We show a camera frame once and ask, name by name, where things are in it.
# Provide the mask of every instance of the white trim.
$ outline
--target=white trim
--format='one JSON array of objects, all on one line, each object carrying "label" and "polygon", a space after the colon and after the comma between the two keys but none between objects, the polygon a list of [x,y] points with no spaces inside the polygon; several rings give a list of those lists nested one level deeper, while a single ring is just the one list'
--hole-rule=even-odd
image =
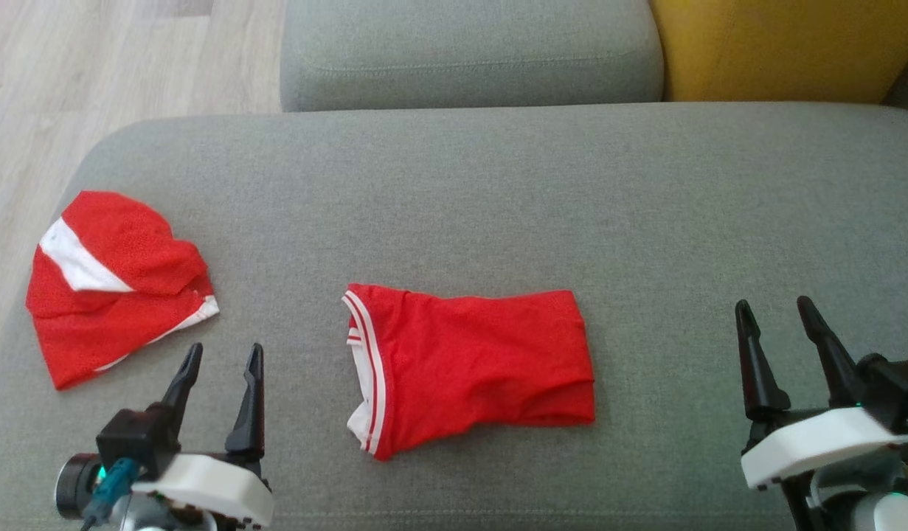
[{"label": "white trim", "polygon": [[[163,333],[163,335],[161,335],[161,336],[156,337],[156,339],[151,340],[149,343],[154,343],[154,342],[158,341],[159,339],[163,339],[163,337],[170,335],[170,333],[175,332],[175,330],[181,330],[183,328],[188,328],[189,326],[191,326],[193,324],[198,324],[200,322],[203,322],[205,319],[208,319],[208,317],[217,315],[218,311],[219,311],[218,310],[218,301],[215,299],[215,296],[207,295],[204,297],[204,302],[201,303],[201,306],[198,306],[198,310],[195,310],[195,313],[191,313],[190,316],[185,317],[183,322],[178,323],[177,325],[174,326],[173,329],[169,330],[166,333]],[[102,367],[96,367],[96,369],[93,369],[93,371],[94,372],[103,372],[104,370],[109,370],[110,367],[112,367],[113,365],[116,365],[117,363],[126,359],[127,357],[129,357],[129,354],[126,354],[123,357],[121,357],[120,359],[117,359],[116,361],[114,361],[112,363],[108,363]]]},{"label": "white trim", "polygon": [[90,251],[63,218],[58,218],[44,233],[41,251],[60,268],[63,279],[73,291],[134,291],[116,273],[110,271]]},{"label": "white trim", "polygon": [[356,434],[362,448],[374,456],[385,426],[385,409],[387,390],[385,387],[385,369],[382,355],[378,349],[378,340],[372,325],[372,316],[359,297],[352,291],[346,291],[342,301],[349,307],[361,333],[360,345],[353,346],[353,359],[356,360],[359,386],[362,397],[366,400],[356,408],[349,417],[347,426]]}]

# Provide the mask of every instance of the folded red garment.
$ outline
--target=folded red garment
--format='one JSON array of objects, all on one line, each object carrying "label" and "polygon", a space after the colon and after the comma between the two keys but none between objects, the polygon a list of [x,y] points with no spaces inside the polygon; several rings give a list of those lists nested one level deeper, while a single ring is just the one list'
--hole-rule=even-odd
[{"label": "folded red garment", "polygon": [[26,306],[56,389],[218,312],[207,265],[158,212],[81,192],[41,238]]},{"label": "folded red garment", "polygon": [[571,291],[439,299],[353,283],[342,300],[363,397],[348,426],[378,460],[477,423],[595,421],[585,322]]}]

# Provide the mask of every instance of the gray ottoman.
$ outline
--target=gray ottoman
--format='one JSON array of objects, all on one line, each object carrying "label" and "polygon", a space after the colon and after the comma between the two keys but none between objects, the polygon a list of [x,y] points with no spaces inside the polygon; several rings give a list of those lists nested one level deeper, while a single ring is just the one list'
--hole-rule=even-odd
[{"label": "gray ottoman", "polygon": [[291,0],[284,111],[660,100],[646,0]]},{"label": "gray ottoman", "polygon": [[[22,302],[0,356],[0,529],[75,529],[63,461],[120,407],[205,360],[187,450],[220,450],[252,342],[267,350],[275,529],[791,529],[747,490],[733,305],[797,406],[827,400],[794,300],[848,349],[908,356],[908,112],[831,104],[579,105],[203,117],[126,128],[66,193],[148,202],[196,242],[221,314],[76,389],[50,386]],[[379,463],[346,283],[441,296],[571,288],[597,420],[481,427]]]}]

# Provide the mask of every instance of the red stripe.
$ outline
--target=red stripe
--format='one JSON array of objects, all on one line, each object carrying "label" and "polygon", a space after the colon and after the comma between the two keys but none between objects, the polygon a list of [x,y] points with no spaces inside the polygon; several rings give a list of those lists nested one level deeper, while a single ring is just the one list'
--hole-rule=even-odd
[{"label": "red stripe", "polygon": [[375,360],[372,359],[372,349],[369,348],[369,329],[365,326],[365,319],[362,316],[361,310],[356,306],[355,300],[352,300],[350,296],[346,295],[346,300],[348,300],[349,305],[352,305],[353,309],[356,310],[356,315],[358,315],[358,320],[362,323],[356,323],[359,325],[359,328],[362,329],[362,335],[365,336],[365,342],[362,344],[365,347],[365,352],[369,354],[369,364],[372,366],[372,425],[369,426],[369,438],[365,441],[365,451],[369,451],[372,447],[372,434],[375,433],[375,417],[378,416],[378,374],[375,373]]}]

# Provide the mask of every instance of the gray sofa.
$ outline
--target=gray sofa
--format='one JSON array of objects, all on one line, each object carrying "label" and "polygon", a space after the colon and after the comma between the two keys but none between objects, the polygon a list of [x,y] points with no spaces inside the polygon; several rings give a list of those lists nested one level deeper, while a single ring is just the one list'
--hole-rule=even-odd
[{"label": "gray sofa", "polygon": [[[378,13],[353,15],[350,4],[333,3],[323,20],[342,31],[348,17],[375,40],[329,48],[342,64],[393,37],[363,27]],[[622,23],[604,2],[575,14],[585,26],[649,20],[639,3],[622,6],[636,18]],[[289,24],[312,28],[308,14],[326,9],[291,2]],[[450,23],[450,7],[437,9],[437,23]],[[291,31],[286,46],[298,46]],[[303,38],[326,35],[315,31]],[[578,38],[618,45],[563,32],[549,53],[571,57],[563,46]],[[285,48],[282,93],[286,108],[659,97],[659,44],[628,42],[642,48],[609,54],[650,57],[643,74],[624,81],[620,69],[634,65],[609,61],[566,80],[567,70],[546,70],[567,64],[544,63],[511,70],[496,97],[507,73],[437,73],[421,91],[410,84],[418,74],[392,70],[385,86],[397,91],[362,90],[354,80],[381,85],[361,74],[333,85]],[[402,44],[417,53],[416,41]],[[471,46],[458,53],[494,57]],[[602,75],[595,88],[589,80]],[[566,86],[530,87],[524,100],[524,82],[542,78]],[[483,84],[491,91],[475,94]],[[752,303],[797,406],[827,400],[798,295],[814,298],[855,356],[908,355],[908,112],[892,108],[615,103],[185,118],[101,142],[63,204],[82,189],[120,191],[166,216],[209,263],[221,313],[57,393],[19,299],[0,356],[0,529],[75,529],[52,508],[58,468],[89,451],[120,407],[156,400],[193,341],[205,359],[181,433],[190,450],[220,449],[249,346],[266,349],[274,529],[791,529],[780,492],[747,490],[741,475],[736,300]],[[339,302],[348,282],[441,296],[574,290],[595,364],[595,424],[481,427],[374,461],[345,427],[359,400]]]}]

